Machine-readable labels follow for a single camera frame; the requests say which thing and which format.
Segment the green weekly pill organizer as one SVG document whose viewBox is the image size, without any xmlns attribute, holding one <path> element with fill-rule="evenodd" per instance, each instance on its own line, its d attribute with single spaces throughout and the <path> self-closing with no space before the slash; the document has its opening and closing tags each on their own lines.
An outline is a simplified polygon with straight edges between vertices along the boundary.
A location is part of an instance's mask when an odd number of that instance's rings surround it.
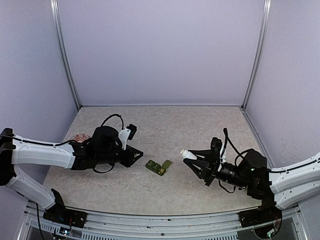
<svg viewBox="0 0 320 240">
<path fill-rule="evenodd" d="M 153 160 L 149 160 L 146 163 L 145 167 L 153 173 L 156 173 L 159 176 L 163 176 L 166 173 L 167 169 L 171 166 L 171 164 L 172 161 L 170 160 L 165 160 L 162 164 L 159 164 Z"/>
</svg>

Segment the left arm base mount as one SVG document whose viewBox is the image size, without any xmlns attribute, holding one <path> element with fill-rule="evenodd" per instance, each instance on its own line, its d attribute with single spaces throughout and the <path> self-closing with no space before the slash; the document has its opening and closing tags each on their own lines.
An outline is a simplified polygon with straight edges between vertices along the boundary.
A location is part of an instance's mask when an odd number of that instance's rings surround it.
<svg viewBox="0 0 320 240">
<path fill-rule="evenodd" d="M 67 208 L 58 191 L 51 189 L 54 196 L 53 206 L 46 208 L 43 214 L 45 220 L 52 221 L 71 227 L 83 229 L 87 220 L 87 213 L 84 211 Z"/>
</svg>

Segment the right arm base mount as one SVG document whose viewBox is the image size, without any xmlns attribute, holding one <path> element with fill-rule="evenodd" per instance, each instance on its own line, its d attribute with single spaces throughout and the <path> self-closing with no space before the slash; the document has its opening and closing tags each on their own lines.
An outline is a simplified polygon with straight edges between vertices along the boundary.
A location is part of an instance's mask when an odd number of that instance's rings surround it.
<svg viewBox="0 0 320 240">
<path fill-rule="evenodd" d="M 276 202 L 270 197 L 263 199 L 257 208 L 238 213 L 242 228 L 272 222 L 281 219 L 282 216 L 282 210 L 276 207 Z"/>
</svg>

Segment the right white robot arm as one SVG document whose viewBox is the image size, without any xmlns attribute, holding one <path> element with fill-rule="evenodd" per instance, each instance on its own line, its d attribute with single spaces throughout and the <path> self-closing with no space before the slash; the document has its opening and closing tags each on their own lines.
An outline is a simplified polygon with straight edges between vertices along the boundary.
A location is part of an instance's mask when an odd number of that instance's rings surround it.
<svg viewBox="0 0 320 240">
<path fill-rule="evenodd" d="M 213 180 L 246 189 L 257 200 L 269 200 L 256 210 L 256 218 L 266 222 L 276 209 L 284 210 L 315 195 L 320 190 L 320 155 L 285 167 L 269 169 L 267 159 L 250 148 L 243 151 L 238 165 L 225 161 L 220 150 L 186 150 L 183 162 L 209 186 Z"/>
</svg>

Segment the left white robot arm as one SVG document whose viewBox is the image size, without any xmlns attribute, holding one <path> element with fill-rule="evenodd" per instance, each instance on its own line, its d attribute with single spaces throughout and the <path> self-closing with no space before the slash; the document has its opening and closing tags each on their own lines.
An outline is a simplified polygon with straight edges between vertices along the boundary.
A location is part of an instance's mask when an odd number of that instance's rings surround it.
<svg viewBox="0 0 320 240">
<path fill-rule="evenodd" d="M 144 153 L 130 145 L 137 128 L 130 124 L 121 131 L 110 126 L 97 127 L 83 142 L 73 139 L 42 142 L 15 135 L 11 128 L 0 134 L 0 184 L 37 203 L 63 223 L 70 218 L 60 193 L 48 189 L 27 175 L 19 165 L 34 164 L 73 171 L 95 170 L 98 165 L 116 163 L 129 168 Z"/>
</svg>

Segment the small white pill bottle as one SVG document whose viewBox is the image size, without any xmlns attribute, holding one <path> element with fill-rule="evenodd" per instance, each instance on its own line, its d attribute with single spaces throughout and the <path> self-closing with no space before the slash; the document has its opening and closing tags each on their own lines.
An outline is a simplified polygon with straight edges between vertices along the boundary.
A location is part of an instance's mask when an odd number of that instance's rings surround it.
<svg viewBox="0 0 320 240">
<path fill-rule="evenodd" d="M 183 159 L 190 159 L 190 160 L 197 160 L 197 156 L 194 155 L 191 151 L 187 150 L 187 149 L 182 149 L 180 151 L 180 156 Z"/>
</svg>

